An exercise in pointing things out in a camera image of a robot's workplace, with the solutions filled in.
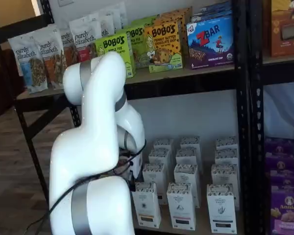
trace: yellow bobo's box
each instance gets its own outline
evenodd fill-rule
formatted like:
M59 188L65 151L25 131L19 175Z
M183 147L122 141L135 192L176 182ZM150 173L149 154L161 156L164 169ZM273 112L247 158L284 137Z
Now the yellow bobo's box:
M149 72L161 72L183 68L180 21L171 21L145 27Z

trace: cartoon character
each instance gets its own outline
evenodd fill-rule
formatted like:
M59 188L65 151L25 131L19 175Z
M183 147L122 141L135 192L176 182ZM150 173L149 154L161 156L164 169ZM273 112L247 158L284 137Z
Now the cartoon character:
M104 49L102 48L102 46L98 47L98 55L104 55Z
M221 45L221 44L223 44L222 41L221 41L221 38L222 38L222 36L220 35L218 37L218 40L216 42L214 42L214 43L216 43L216 48L219 48L218 53L221 53L222 49L223 49L223 46Z
M151 35L147 35L146 37L146 45L147 45L147 55L150 59L153 59L155 56L155 47L153 45L153 39Z

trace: cardboard box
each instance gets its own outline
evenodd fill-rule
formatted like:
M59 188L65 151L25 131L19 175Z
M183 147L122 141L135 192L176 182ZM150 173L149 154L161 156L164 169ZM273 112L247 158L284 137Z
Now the cardboard box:
M143 168L144 182L156 183L159 204L167 204L167 172L164 164L145 164Z
M197 165L177 164L174 169L174 179L176 183L188 183L192 185L194 205L196 208L200 208L201 193Z
M148 67L150 64L149 56L147 56L146 44L144 41L145 25L145 23L130 25L118 31L126 32L130 35L135 67L137 69Z
M294 235L294 187L271 186L269 233Z
M180 145L181 145L181 148L185 148L185 147L196 148L197 164L199 167L199 171L202 174L203 173L203 165L202 165L202 159L201 159L200 137L199 136L182 137Z
M294 170L271 170L271 185L294 186Z
M271 56L294 54L294 0L271 1Z
M161 215L155 183L136 183L132 192L138 224L159 228Z
M170 183L167 191L172 226L175 229L195 230L196 214L191 184Z
M198 165L197 149L195 147L185 147L177 151L176 163L181 165Z
M240 210L240 191L237 166L231 164L213 164L211 178L214 185L232 184L235 210Z
M265 153L292 155L294 154L294 139L266 137Z
M148 155L149 162L154 164L164 164L168 182L173 181L174 167L171 161L170 150L167 148L153 148Z
M192 69L232 64L232 15L187 24L189 63Z
M116 33L115 35L95 40L98 56L109 51L116 51L121 55L126 66L127 78L133 77L136 73L133 50L129 34Z
M183 68L180 30L180 20L145 27L149 72Z
M207 185L207 201L212 233L236 234L234 194L231 185Z

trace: bobo's box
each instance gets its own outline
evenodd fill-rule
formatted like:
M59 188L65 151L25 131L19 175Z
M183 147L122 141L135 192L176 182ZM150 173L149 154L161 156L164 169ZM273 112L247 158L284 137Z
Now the bobo's box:
M161 215L155 183L136 183L132 192L138 224L159 228Z
M194 205L200 208L200 182L197 165L177 164L174 169L174 179L176 183L188 183L192 185L192 195Z
M271 186L270 234L294 235L294 187Z
M236 234L232 185L207 185L207 201L211 232Z
M294 54L294 0L271 1L271 56Z
M172 226L175 229L195 230L196 214L191 184L170 183L167 191Z
M168 180L164 164L145 164L143 177L146 183L156 183L159 204L167 204Z
M115 35L95 40L98 56L109 51L116 51L122 57L126 67L126 77L133 77L136 73L133 50L129 34L116 33Z
M183 68L180 20L145 27L149 72Z
M192 69L233 63L232 16L187 24Z

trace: annie's logo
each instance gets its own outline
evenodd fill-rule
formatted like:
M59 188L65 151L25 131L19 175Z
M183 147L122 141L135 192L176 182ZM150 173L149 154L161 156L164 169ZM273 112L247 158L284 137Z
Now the annie's logo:
M293 197L291 197L291 196L286 197L284 202L286 205L285 206L281 205L280 206L281 209L294 210L294 206L293 206L294 198Z

